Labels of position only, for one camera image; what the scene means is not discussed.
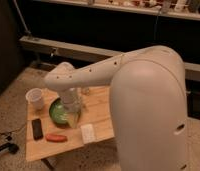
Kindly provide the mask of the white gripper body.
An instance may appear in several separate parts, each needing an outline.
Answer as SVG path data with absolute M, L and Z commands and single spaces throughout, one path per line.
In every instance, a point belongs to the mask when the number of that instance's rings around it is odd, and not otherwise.
M 81 98 L 78 95 L 76 88 L 70 88 L 58 93 L 61 103 L 64 109 L 68 113 L 80 113 L 81 112 Z

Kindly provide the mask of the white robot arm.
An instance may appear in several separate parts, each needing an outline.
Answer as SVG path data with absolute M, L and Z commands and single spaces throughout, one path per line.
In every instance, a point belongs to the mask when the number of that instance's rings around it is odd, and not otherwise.
M 151 46 L 67 71 L 60 64 L 45 77 L 59 94 L 104 86 L 122 171 L 188 171 L 185 68 L 167 46 Z

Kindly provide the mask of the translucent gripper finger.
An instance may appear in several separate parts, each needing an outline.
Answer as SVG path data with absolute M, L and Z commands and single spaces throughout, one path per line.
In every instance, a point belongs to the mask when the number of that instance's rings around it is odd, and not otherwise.
M 71 128 L 76 128 L 79 120 L 79 113 L 68 113 L 67 114 L 67 122 Z
M 84 95 L 89 95 L 90 94 L 89 87 L 81 88 L 81 93 L 84 94 Z

